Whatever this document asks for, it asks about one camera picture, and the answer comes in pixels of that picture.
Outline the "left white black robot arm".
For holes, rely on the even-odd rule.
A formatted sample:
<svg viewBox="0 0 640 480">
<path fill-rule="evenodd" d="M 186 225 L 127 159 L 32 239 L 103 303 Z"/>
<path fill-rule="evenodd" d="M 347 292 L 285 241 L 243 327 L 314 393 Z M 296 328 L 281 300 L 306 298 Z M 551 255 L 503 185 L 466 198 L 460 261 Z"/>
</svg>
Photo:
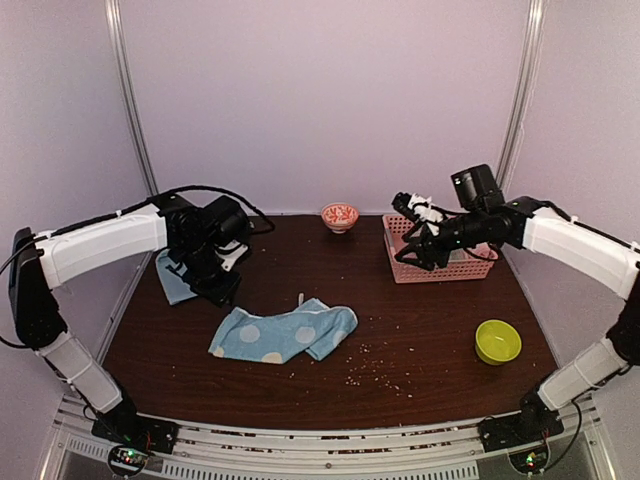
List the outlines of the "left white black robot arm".
<svg viewBox="0 0 640 480">
<path fill-rule="evenodd" d="M 172 284 L 223 306 L 241 282 L 234 268 L 249 255 L 253 230 L 230 194 L 199 207 L 175 192 L 56 230 L 24 228 L 4 265 L 16 335 L 81 394 L 111 434 L 133 444 L 144 433 L 135 405 L 70 332 L 54 290 L 121 260 L 162 252 Z"/>
</svg>

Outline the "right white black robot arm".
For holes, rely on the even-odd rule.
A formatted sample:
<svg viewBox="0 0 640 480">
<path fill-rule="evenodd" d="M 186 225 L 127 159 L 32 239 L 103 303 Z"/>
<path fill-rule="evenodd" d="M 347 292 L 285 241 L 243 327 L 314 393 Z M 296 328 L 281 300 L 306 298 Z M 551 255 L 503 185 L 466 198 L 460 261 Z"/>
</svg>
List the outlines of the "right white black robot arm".
<svg viewBox="0 0 640 480">
<path fill-rule="evenodd" d="M 583 275 L 622 305 L 600 339 L 523 397 L 512 430 L 530 442 L 550 426 L 552 413 L 638 366 L 639 247 L 581 222 L 550 200 L 505 199 L 486 164 L 453 174 L 451 182 L 457 211 L 417 193 L 395 195 L 393 209 L 412 224 L 397 261 L 433 271 L 447 267 L 455 251 L 509 246 Z"/>
</svg>

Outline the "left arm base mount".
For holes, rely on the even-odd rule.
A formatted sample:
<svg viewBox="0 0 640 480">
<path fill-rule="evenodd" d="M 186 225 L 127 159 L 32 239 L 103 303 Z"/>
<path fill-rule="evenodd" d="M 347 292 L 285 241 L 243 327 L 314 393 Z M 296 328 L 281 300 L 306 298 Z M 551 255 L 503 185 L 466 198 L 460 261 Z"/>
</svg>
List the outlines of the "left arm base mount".
<svg viewBox="0 0 640 480">
<path fill-rule="evenodd" d="M 178 432 L 177 423 L 150 417 L 138 417 L 131 428 L 109 426 L 98 419 L 91 428 L 91 434 L 95 437 L 134 447 L 145 453 L 163 454 L 173 452 Z"/>
</svg>

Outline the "blue polka dot towel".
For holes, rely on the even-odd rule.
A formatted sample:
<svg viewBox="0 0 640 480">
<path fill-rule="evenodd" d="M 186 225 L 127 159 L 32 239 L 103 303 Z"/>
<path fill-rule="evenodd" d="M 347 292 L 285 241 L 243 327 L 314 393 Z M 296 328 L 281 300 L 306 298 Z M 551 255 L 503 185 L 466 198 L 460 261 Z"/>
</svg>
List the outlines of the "blue polka dot towel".
<svg viewBox="0 0 640 480">
<path fill-rule="evenodd" d="M 217 358 L 268 364 L 284 364 L 301 353 L 322 361 L 357 326 L 351 308 L 330 307 L 317 298 L 271 316 L 236 307 L 222 320 L 208 352 Z"/>
</svg>

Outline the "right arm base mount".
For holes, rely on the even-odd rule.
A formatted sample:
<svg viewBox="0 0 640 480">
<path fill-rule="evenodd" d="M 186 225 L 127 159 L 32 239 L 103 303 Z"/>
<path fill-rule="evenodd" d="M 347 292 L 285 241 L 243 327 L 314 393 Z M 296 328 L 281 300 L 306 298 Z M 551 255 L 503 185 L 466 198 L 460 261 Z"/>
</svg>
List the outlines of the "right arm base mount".
<svg viewBox="0 0 640 480">
<path fill-rule="evenodd" d="M 564 432 L 562 421 L 554 414 L 542 419 L 530 419 L 522 413 L 487 417 L 477 428 L 486 453 L 539 442 L 545 434 L 555 436 Z"/>
</svg>

